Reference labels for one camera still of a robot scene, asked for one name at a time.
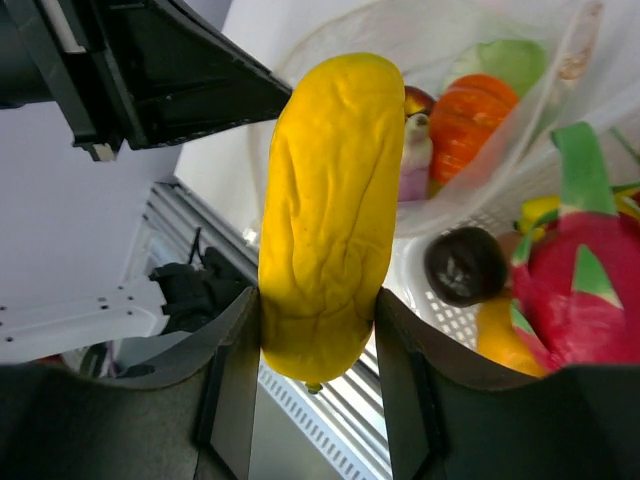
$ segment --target green fruit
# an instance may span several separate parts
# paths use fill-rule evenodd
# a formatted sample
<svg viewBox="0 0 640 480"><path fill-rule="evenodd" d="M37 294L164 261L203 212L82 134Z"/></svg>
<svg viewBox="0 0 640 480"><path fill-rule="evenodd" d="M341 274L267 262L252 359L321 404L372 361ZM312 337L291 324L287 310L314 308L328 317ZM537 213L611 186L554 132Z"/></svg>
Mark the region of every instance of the green fruit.
<svg viewBox="0 0 640 480"><path fill-rule="evenodd" d="M545 49L531 40L478 43L454 62L445 78L443 91L460 77L486 73L508 84L522 98L542 77L546 68Z"/></svg>

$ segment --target yellow papaya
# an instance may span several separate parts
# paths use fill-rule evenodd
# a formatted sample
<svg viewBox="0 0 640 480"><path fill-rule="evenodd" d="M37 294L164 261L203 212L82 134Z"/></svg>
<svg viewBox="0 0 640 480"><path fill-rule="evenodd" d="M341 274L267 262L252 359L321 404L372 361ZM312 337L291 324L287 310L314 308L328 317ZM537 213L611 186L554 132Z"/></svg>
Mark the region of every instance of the yellow papaya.
<svg viewBox="0 0 640 480"><path fill-rule="evenodd" d="M314 67L278 118L258 267L276 372L317 387L362 354L391 259L403 141L403 78L374 54Z"/></svg>

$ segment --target small pumpkin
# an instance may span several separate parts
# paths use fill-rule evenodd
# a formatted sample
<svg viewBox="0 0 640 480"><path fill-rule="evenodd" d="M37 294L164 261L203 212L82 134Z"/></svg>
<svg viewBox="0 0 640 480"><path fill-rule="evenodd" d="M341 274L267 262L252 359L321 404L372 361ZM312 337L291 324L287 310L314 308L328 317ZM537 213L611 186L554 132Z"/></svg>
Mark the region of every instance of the small pumpkin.
<svg viewBox="0 0 640 480"><path fill-rule="evenodd" d="M466 75L453 82L430 117L431 179L443 186L471 163L518 101L509 85L490 75Z"/></svg>

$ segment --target clear plastic bag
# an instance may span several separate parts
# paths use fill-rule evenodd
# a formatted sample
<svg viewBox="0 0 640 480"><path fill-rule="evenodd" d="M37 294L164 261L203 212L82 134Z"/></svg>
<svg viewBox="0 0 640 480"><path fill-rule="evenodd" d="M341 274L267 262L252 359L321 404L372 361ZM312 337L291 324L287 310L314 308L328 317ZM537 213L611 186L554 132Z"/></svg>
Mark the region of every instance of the clear plastic bag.
<svg viewBox="0 0 640 480"><path fill-rule="evenodd" d="M327 58L368 51L393 61L406 84L439 94L453 62L474 44L529 39L546 49L546 73L472 163L429 201L399 204L396 237L415 237L443 230L479 208L507 181L533 140L557 121L591 59L601 13L597 1L379 1L312 32L275 73L295 86ZM249 129L260 202L274 125L266 122Z"/></svg>

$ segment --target white wall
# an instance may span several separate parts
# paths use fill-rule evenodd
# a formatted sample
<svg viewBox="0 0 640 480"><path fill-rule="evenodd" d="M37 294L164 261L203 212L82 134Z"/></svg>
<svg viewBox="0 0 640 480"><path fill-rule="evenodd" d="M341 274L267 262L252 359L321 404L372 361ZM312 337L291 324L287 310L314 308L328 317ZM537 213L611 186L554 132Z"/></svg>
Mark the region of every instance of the white wall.
<svg viewBox="0 0 640 480"><path fill-rule="evenodd" d="M231 0L187 0L221 28ZM95 164L71 147L58 107L0 111L0 305L93 295L124 275L151 184L180 148Z"/></svg>
<svg viewBox="0 0 640 480"><path fill-rule="evenodd" d="M313 29L372 1L234 0L222 31L262 64L274 68ZM185 145L176 176L240 231L260 215L246 126Z"/></svg>

